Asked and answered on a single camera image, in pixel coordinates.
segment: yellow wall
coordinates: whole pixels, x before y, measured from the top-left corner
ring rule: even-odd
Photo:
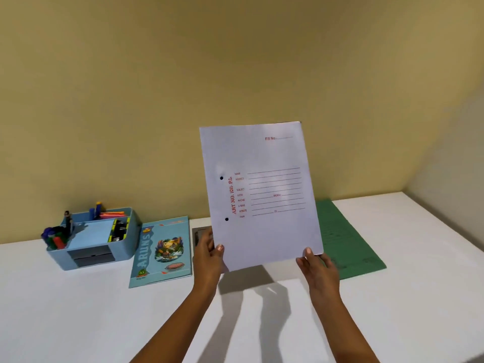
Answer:
[[[484,0],[2,0],[1,242],[208,216],[199,126],[302,121],[317,198],[397,191],[484,74]]]

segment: white table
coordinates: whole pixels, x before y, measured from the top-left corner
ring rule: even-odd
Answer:
[[[388,267],[341,282],[379,359],[463,362],[482,354],[484,253],[403,193],[335,204]],[[131,266],[62,271],[41,240],[1,245],[2,361],[128,362],[193,285],[189,277],[128,289]],[[185,362],[334,361],[293,260],[230,275]],[[259,286],[233,291],[244,285]],[[176,338],[167,336],[160,354]]]

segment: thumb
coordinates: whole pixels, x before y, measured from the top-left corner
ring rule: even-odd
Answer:
[[[309,247],[305,248],[304,256],[306,257],[307,261],[309,262],[309,265],[312,268],[321,265],[321,261],[320,261],[319,257],[317,257],[315,254],[313,254],[313,250],[311,250],[311,248],[309,248]]]
[[[224,245],[223,244],[219,244],[217,247],[215,247],[210,252],[210,256],[215,256],[215,257],[223,258],[224,257],[224,251],[225,251]]]

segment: desk organizer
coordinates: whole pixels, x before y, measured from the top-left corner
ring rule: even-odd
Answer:
[[[121,207],[106,211],[124,211],[126,214],[122,218],[117,218],[119,221],[128,222],[124,239],[110,241],[114,219],[89,221],[88,211],[71,214],[74,231],[66,247],[62,250],[51,250],[47,247],[49,255],[63,270],[128,260],[135,254],[139,225],[133,209]],[[65,226],[65,219],[60,225]]]

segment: white wall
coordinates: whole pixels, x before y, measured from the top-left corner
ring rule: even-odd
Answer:
[[[459,109],[407,192],[484,249],[484,89]]]

